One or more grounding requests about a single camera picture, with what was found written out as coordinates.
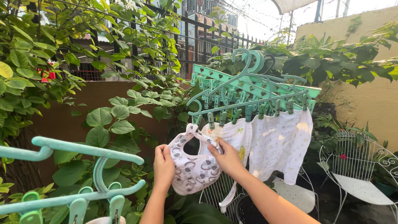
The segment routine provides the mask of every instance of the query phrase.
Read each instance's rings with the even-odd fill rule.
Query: concrete wall
[[[113,107],[109,103],[109,99],[115,96],[129,98],[127,96],[127,90],[133,87],[133,83],[129,81],[125,82],[85,82],[86,87],[82,87],[82,91],[76,91],[76,95],[72,96],[76,105],[85,103],[87,106],[79,106],[79,109],[85,113],[84,115],[72,117],[70,112],[76,110],[76,107],[69,106],[67,104],[58,104],[55,102],[51,103],[51,108],[39,108],[43,117],[35,114],[32,117],[33,125],[27,129],[30,138],[40,135],[49,138],[55,138],[64,141],[77,141],[84,142],[89,129],[84,128],[81,123],[86,120],[87,110],[89,108],[96,109],[99,107]],[[142,107],[143,110],[147,110],[152,113],[153,106],[148,105]],[[159,144],[166,141],[166,130],[168,129],[168,123],[166,120],[161,120],[159,123],[155,118],[149,118],[142,114],[130,114],[130,121],[134,121],[137,127],[143,127],[149,134],[156,134],[158,137]],[[154,148],[149,147],[141,141],[138,145],[141,152],[138,153],[142,158],[152,157],[154,158]],[[85,155],[85,158],[92,159],[92,157]],[[53,157],[37,162],[39,166],[40,175],[44,181],[44,184],[50,184],[53,182],[52,175],[57,170],[54,165]]]
[[[314,34],[320,39],[324,32],[326,37],[334,36],[334,40],[346,39],[346,43],[356,43],[363,35],[371,36],[371,29],[377,29],[383,26],[383,23],[398,21],[398,6],[361,13],[362,24],[355,33],[346,37],[347,28],[350,19],[358,15],[352,15],[345,18],[326,20],[324,22],[311,23],[299,26],[296,37]],[[392,44],[391,50],[381,46],[379,54],[375,61],[398,56],[398,43],[389,41]],[[388,149],[398,151],[398,119],[395,117],[398,111],[398,82],[390,83],[388,79],[376,77],[372,83],[365,83],[355,88],[347,83],[336,83],[331,93],[337,93],[347,97],[352,101],[354,108],[337,107],[338,118],[342,121],[348,120],[351,124],[355,122],[356,127],[365,127],[369,121],[370,131],[378,138],[380,142],[388,140]]]

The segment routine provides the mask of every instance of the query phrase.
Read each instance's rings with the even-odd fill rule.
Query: woman's right hand
[[[239,158],[238,152],[236,149],[226,143],[224,140],[219,140],[217,143],[221,146],[224,151],[224,154],[221,155],[217,149],[213,145],[208,145],[210,153],[216,158],[217,163],[220,165],[222,171],[228,174],[230,177],[236,180],[237,176],[248,172],[246,168],[243,166],[242,161]]]

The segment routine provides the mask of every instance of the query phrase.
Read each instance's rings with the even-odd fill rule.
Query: white flower
[[[135,2],[133,0],[126,0],[126,8],[134,10],[137,9],[137,6],[135,5]]]

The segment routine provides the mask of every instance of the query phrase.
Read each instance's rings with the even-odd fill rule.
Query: yellow wall
[[[320,39],[326,32],[326,37],[334,36],[335,41],[347,38],[346,43],[356,43],[363,35],[371,36],[372,32],[369,30],[382,27],[385,22],[398,21],[398,17],[393,17],[398,15],[398,6],[364,12],[360,15],[362,24],[348,38],[346,34],[350,19],[358,15],[299,26],[296,37],[314,34]],[[375,61],[398,56],[398,43],[393,41],[389,43],[392,44],[391,50],[380,46]],[[337,82],[331,92],[336,93],[338,90],[343,90],[338,94],[347,97],[354,107],[337,107],[339,120],[348,120],[351,124],[356,121],[355,126],[359,128],[365,127],[369,121],[369,130],[381,145],[384,140],[388,140],[388,149],[398,151],[398,81],[390,83],[388,79],[376,77],[372,83],[361,84],[357,88]]]

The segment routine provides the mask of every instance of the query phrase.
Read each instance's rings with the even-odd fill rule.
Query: printed baby bib
[[[172,186],[179,195],[189,195],[201,191],[214,183],[221,174],[216,159],[209,152],[198,155],[188,155],[184,152],[184,145],[196,137],[201,146],[207,148],[209,144],[212,144],[222,154],[218,143],[197,129],[197,125],[188,124],[186,132],[178,134],[168,145],[176,167]]]
[[[243,165],[246,166],[252,140],[252,124],[246,122],[245,118],[241,118],[238,119],[236,124],[229,122],[223,127],[220,127],[219,123],[214,123],[214,126],[214,129],[210,129],[209,124],[206,124],[202,128],[202,133],[211,137],[213,140],[218,140],[220,138],[232,145],[238,151]],[[199,154],[201,153],[210,153],[207,146],[201,145]]]
[[[257,115],[252,127],[249,172],[266,181],[278,170],[284,173],[285,183],[294,185],[311,140],[310,111],[281,112],[278,117],[264,116],[264,119]]]

